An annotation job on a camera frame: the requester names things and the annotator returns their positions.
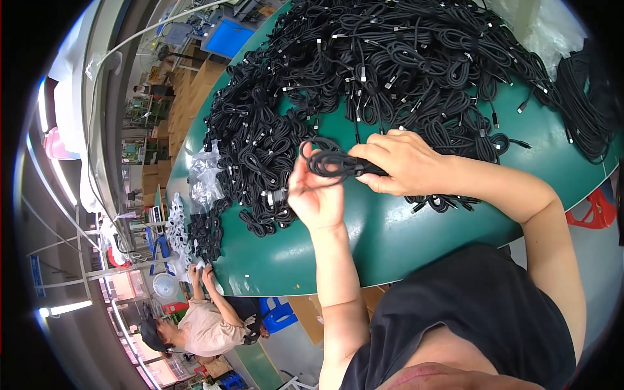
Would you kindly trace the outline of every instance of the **black t-shirt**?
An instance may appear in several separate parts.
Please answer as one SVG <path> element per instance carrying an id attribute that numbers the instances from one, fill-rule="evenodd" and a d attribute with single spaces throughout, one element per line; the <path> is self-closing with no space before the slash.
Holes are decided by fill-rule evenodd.
<path id="1" fill-rule="evenodd" d="M 555 303 L 502 250 L 472 246 L 411 273 L 381 298 L 371 339 L 341 389 L 375 389 L 403 368 L 427 328 L 444 323 L 499 374 L 562 389 L 574 375 L 572 337 Z"/>

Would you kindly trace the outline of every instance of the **fluorescent light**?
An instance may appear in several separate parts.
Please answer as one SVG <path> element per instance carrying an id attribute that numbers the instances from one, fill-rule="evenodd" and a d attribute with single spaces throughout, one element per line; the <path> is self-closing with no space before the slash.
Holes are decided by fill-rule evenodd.
<path id="1" fill-rule="evenodd" d="M 139 352 L 137 351 L 137 348 L 134 346 L 134 343 L 132 342 L 132 340 L 130 339 L 130 335 L 128 334 L 128 330 L 125 328 L 124 322 L 121 319 L 121 315 L 119 314 L 119 309 L 117 307 L 117 303 L 115 303 L 115 301 L 110 301 L 111 306 L 113 307 L 113 312 L 115 313 L 115 317 L 117 317 L 117 322 L 119 323 L 119 327 L 121 328 L 121 332 L 124 334 L 126 343 L 130 346 L 130 350 L 134 353 L 134 357 L 135 359 L 139 362 L 139 366 L 141 366 L 141 368 L 143 369 L 143 372 L 145 373 L 145 375 L 147 375 L 147 377 L 150 379 L 150 381 L 152 382 L 154 388 L 156 390 L 161 390 L 160 386 L 158 385 L 158 383 L 156 383 L 156 379 L 154 379 L 154 377 L 152 376 L 152 373 L 150 373 L 150 370 L 147 369 L 145 363 L 143 363 L 143 361 L 139 358 Z"/>
<path id="2" fill-rule="evenodd" d="M 46 117 L 46 94 L 44 93 L 44 84 L 46 82 L 46 78 L 41 81 L 41 85 L 39 86 L 39 95 L 37 98 L 37 102 L 39 103 L 39 120 L 41 121 L 41 131 L 47 132 L 49 130 L 47 124 Z"/>
<path id="3" fill-rule="evenodd" d="M 52 158 L 50 159 L 50 161 L 52 162 L 52 168 L 54 168 L 54 173 L 56 173 L 56 178 L 59 179 L 59 182 L 61 183 L 61 187 L 63 188 L 63 191 L 65 192 L 65 196 L 67 197 L 67 199 L 69 199 L 71 204 L 76 206 L 78 202 L 76 201 L 76 197 L 72 193 L 71 188 L 69 188 L 69 183 L 67 183 L 67 179 L 65 178 L 65 175 L 63 174 L 63 169 L 61 169 L 61 165 L 59 164 L 59 161 L 56 158 Z"/>
<path id="4" fill-rule="evenodd" d="M 88 306 L 91 306 L 92 304 L 93 304 L 93 301 L 89 300 L 89 301 L 84 301 L 84 302 L 72 303 L 71 305 L 56 306 L 55 308 L 50 309 L 50 315 L 57 316 L 59 314 L 86 308 Z"/>

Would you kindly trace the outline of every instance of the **left hand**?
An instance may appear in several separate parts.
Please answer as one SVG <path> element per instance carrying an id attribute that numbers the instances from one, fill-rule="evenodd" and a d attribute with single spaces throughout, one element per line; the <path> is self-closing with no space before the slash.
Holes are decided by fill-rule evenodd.
<path id="1" fill-rule="evenodd" d="M 191 279 L 191 285 L 199 285 L 199 274 L 200 272 L 197 270 L 197 264 L 191 264 L 191 267 L 188 269 L 188 275 Z"/>
<path id="2" fill-rule="evenodd" d="M 314 154 L 312 145 L 303 148 L 306 156 Z M 320 177 L 311 173 L 306 160 L 297 157 L 288 182 L 288 204 L 310 232 L 334 228 L 343 223 L 344 189 L 334 184 L 338 178 Z"/>
<path id="3" fill-rule="evenodd" d="M 206 286 L 206 289 L 215 286 L 215 283 L 212 281 L 211 277 L 212 273 L 212 265 L 206 264 L 206 267 L 203 269 L 202 273 L 202 282 L 203 285 Z"/>

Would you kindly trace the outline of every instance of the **right hand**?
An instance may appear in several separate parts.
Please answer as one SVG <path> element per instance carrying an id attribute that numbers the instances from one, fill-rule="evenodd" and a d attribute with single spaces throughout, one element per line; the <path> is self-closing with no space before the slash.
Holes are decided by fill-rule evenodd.
<path id="1" fill-rule="evenodd" d="M 203 269 L 203 273 L 202 273 L 202 282 L 203 282 L 203 285 L 206 286 L 206 288 L 215 286 L 211 277 L 212 272 L 213 272 L 212 265 L 206 264 L 206 267 Z"/>
<path id="2" fill-rule="evenodd" d="M 375 192 L 400 197 L 453 191 L 453 156 L 437 153 L 414 132 L 392 129 L 386 135 L 372 134 L 365 144 L 351 148 L 349 155 L 365 158 L 388 173 L 388 177 L 365 173 L 356 178 Z"/>

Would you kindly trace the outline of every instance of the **blue stool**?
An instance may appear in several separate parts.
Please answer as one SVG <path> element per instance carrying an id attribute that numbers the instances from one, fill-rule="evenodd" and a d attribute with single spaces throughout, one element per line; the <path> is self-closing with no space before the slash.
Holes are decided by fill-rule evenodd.
<path id="1" fill-rule="evenodd" d="M 269 300 L 272 300 L 275 307 L 269 307 Z M 262 314 L 262 322 L 269 334 L 273 334 L 278 330 L 284 329 L 290 324 L 297 322 L 297 316 L 288 303 L 280 303 L 276 297 L 260 298 L 260 313 Z"/>
<path id="2" fill-rule="evenodd" d="M 247 386 L 243 378 L 232 371 L 231 374 L 228 374 L 224 378 L 221 378 L 221 384 L 225 386 L 228 390 L 238 390 L 238 389 L 246 389 Z"/>

